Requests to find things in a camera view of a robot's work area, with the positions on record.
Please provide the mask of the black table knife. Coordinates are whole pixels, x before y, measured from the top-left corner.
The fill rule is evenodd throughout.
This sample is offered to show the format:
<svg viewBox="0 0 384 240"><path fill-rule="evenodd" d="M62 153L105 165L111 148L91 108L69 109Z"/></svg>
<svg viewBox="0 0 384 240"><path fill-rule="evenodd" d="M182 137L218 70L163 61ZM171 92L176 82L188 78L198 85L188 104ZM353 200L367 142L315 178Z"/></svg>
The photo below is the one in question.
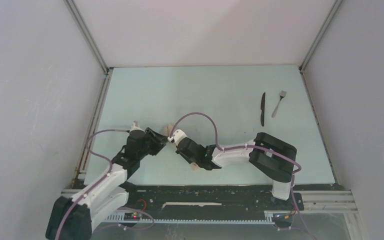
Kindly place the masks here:
<svg viewBox="0 0 384 240"><path fill-rule="evenodd" d="M264 92L261 96L260 102L260 124L262 127L265 126L265 103L266 103L266 92Z"/></svg>

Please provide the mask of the silver fork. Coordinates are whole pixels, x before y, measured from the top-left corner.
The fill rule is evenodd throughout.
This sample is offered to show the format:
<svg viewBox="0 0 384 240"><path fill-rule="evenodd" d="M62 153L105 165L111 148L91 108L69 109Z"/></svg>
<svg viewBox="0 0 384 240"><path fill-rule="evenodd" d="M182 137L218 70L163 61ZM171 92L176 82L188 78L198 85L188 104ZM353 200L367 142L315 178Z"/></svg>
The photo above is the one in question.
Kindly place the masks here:
<svg viewBox="0 0 384 240"><path fill-rule="evenodd" d="M279 100L278 100L278 102L277 102L277 104L276 104L276 106L275 106L275 108L274 108L274 110L273 110L273 112L272 112L272 114L271 114L271 117L272 117L272 118L275 118L275 117L276 117L277 112L278 112L279 107L280 107L280 104L281 104L282 100L286 97L286 94L287 94L287 92L284 91L284 90L282 90L282 91L279 93Z"/></svg>

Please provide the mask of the beige cloth napkin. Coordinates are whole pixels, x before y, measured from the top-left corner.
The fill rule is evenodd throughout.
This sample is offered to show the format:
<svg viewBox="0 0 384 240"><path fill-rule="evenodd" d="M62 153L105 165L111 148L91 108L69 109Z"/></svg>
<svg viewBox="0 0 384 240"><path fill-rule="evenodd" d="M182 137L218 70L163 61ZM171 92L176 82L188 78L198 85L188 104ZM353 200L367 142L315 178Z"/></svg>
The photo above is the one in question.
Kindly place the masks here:
<svg viewBox="0 0 384 240"><path fill-rule="evenodd" d="M164 134L169 137L171 135L171 132L173 130L173 125L172 124L168 124L165 128L164 128Z"/></svg>

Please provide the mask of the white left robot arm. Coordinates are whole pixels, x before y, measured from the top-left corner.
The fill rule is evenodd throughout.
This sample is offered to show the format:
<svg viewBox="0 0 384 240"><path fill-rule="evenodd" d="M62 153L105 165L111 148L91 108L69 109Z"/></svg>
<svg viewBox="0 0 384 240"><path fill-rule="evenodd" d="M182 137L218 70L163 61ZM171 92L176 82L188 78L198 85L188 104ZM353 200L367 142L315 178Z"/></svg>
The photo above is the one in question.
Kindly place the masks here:
<svg viewBox="0 0 384 240"><path fill-rule="evenodd" d="M45 237L48 240L89 240L96 227L119 207L133 208L138 194L123 189L140 167L141 160L157 155L168 137L133 122L126 143L112 158L104 156L108 166L100 176L70 197L60 196L53 204Z"/></svg>

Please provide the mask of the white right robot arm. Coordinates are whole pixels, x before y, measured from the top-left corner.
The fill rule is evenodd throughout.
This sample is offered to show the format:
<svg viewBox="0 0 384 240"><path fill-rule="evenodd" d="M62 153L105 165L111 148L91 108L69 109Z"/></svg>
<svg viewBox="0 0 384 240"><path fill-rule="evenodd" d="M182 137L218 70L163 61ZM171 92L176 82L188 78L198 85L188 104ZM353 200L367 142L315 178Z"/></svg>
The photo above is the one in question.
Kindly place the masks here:
<svg viewBox="0 0 384 240"><path fill-rule="evenodd" d="M207 171L232 164L252 164L272 179L271 204L277 209L284 209L290 204L290 188L297 155L297 149L291 144L259 132L255 139L241 144L202 146L179 129L168 137L168 141L175 144L176 153L188 163Z"/></svg>

